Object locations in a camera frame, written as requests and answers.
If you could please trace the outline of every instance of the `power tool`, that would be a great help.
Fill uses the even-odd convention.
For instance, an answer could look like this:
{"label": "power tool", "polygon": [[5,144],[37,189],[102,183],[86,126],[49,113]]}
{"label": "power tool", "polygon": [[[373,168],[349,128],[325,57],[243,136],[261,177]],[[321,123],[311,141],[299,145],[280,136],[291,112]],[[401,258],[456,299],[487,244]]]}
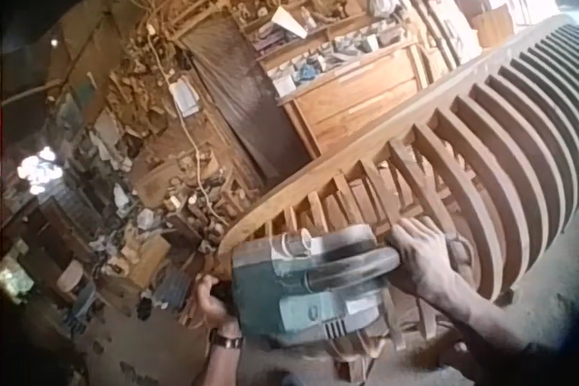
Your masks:
{"label": "power tool", "polygon": [[387,273],[399,265],[365,224],[243,243],[233,251],[232,281],[242,331],[288,347],[363,329],[384,313]]}

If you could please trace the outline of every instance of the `wooden railing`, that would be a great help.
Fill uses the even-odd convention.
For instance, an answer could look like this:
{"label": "wooden railing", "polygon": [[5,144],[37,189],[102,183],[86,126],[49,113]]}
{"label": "wooden railing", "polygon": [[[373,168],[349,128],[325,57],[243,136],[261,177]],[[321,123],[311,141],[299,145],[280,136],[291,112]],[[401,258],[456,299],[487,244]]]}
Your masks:
{"label": "wooden railing", "polygon": [[[300,227],[367,222],[380,237],[427,214],[470,242],[472,283],[494,300],[577,208],[578,54],[579,27],[564,15],[518,34],[293,175],[230,228],[220,253]],[[419,311],[431,337],[434,313]]]}

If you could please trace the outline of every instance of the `watch strap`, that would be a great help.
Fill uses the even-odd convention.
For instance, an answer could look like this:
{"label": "watch strap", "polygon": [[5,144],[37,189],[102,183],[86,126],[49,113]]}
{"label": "watch strap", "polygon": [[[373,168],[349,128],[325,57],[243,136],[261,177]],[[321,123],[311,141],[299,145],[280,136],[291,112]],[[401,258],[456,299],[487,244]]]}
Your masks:
{"label": "watch strap", "polygon": [[223,348],[230,348],[230,349],[240,349],[242,348],[243,338],[226,338],[225,336],[221,336],[217,329],[213,329],[211,331],[211,344],[212,345],[219,345]]}

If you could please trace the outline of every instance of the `sander handle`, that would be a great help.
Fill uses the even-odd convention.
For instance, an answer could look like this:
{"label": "sander handle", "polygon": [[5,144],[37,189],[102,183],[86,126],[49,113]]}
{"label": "sander handle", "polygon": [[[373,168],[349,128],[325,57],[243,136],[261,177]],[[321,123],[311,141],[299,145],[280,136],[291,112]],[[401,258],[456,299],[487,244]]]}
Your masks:
{"label": "sander handle", "polygon": [[396,249],[382,247],[322,264],[305,275],[305,287],[310,293],[352,287],[385,275],[400,266]]}

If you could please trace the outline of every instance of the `hand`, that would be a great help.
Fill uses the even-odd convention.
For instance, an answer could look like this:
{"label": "hand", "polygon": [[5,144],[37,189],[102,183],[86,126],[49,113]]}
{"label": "hand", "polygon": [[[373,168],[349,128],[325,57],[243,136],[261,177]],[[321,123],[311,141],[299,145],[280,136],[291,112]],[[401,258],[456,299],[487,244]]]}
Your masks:
{"label": "hand", "polygon": [[429,217],[401,219],[392,228],[392,246],[400,253],[401,267],[390,274],[402,291],[431,303],[448,294],[455,281],[444,234]]}
{"label": "hand", "polygon": [[211,296],[211,288],[219,283],[219,279],[211,275],[205,275],[197,284],[195,291],[197,304],[205,315],[210,327],[216,327],[218,333],[230,339],[241,338],[242,331],[234,316],[227,314],[225,305]]}

